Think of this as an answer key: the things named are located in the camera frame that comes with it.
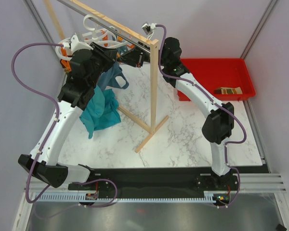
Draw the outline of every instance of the blue cloth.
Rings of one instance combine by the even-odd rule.
[[[118,107],[119,103],[111,89],[102,92],[96,86],[94,96],[80,116],[80,120],[89,132],[89,139],[93,137],[94,131],[102,130],[121,122],[120,115],[117,112]]]
[[[120,76],[125,80],[125,85],[121,87],[116,77]],[[119,88],[119,89],[126,89],[129,86],[129,83],[127,79],[125,78],[122,68],[120,67],[118,62],[115,62],[113,66],[106,72],[103,72],[97,82],[97,85],[100,87],[102,91],[105,90],[107,86],[113,87],[113,88]]]

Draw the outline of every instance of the white marble surface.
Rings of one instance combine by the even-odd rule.
[[[130,86],[114,89],[120,104],[150,125],[150,66],[141,69],[123,65],[123,73]],[[254,136],[242,102],[232,102],[235,115],[245,126],[247,140],[229,145],[229,163],[235,166],[262,165]],[[102,131],[88,132],[77,120],[68,135],[59,162],[84,164],[90,167],[207,167],[212,163],[210,144],[203,137],[201,127],[205,118],[192,102],[180,102],[174,88],[158,76],[157,124],[169,115],[168,121],[144,146],[139,154],[135,149],[148,132],[119,112],[122,122]],[[241,140],[243,133],[238,124],[231,136]]]

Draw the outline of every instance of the white wall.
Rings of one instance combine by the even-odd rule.
[[[81,0],[95,10],[144,35],[145,22],[164,24],[179,39],[182,57],[239,57],[269,0]],[[50,33],[60,41],[44,4],[33,0]],[[51,1],[66,37],[86,32],[83,17]],[[161,39],[158,30],[154,38]]]
[[[11,230],[27,173],[17,163],[42,135],[53,112],[49,100],[21,87],[11,73],[13,54],[22,46],[46,42],[22,0],[0,0],[0,231]],[[56,96],[62,69],[48,47],[30,48],[16,60],[28,85]]]
[[[246,63],[256,88],[251,104],[266,157],[289,192],[289,0],[278,3]]]

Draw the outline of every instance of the reflective floor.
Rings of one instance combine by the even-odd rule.
[[[37,203],[50,216],[73,203]],[[117,203],[106,208],[74,207],[47,220],[30,217],[28,231],[274,231],[281,223],[274,197],[240,194],[227,209],[206,204]]]

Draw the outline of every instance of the wooden rack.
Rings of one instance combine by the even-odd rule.
[[[55,14],[55,11],[53,9],[53,6],[50,2],[50,0],[43,0],[45,7],[48,11],[48,14],[58,32],[58,35],[60,39],[65,39],[63,29],[60,26],[58,17]],[[128,111],[126,108],[124,108],[122,105],[119,106],[119,110],[125,114],[127,117],[129,117],[132,121],[134,121],[136,124],[141,126],[144,130],[149,132],[149,135],[144,139],[144,141],[136,148],[136,152],[140,152],[140,150],[145,146],[145,144],[153,137],[153,135],[162,127],[162,125],[167,121],[169,116],[167,115],[157,126],[156,126],[156,111],[157,111],[157,91],[158,91],[158,48],[159,48],[159,41],[157,39],[151,41],[147,38],[145,38],[142,35],[139,35],[138,33],[132,31],[126,26],[121,25],[120,23],[112,20],[111,18],[108,18],[107,16],[97,12],[96,10],[92,9],[91,7],[83,4],[82,2],[78,0],[70,0],[75,6],[77,6],[78,9],[81,9],[84,12],[87,12],[87,14],[92,14],[102,22],[114,26],[120,33],[123,33],[124,35],[127,35],[131,37],[132,39],[135,39],[137,41],[140,41],[144,45],[150,47],[150,92],[151,92],[151,123],[150,126],[147,125],[144,121],[142,121],[140,118],[135,116],[133,113]]]

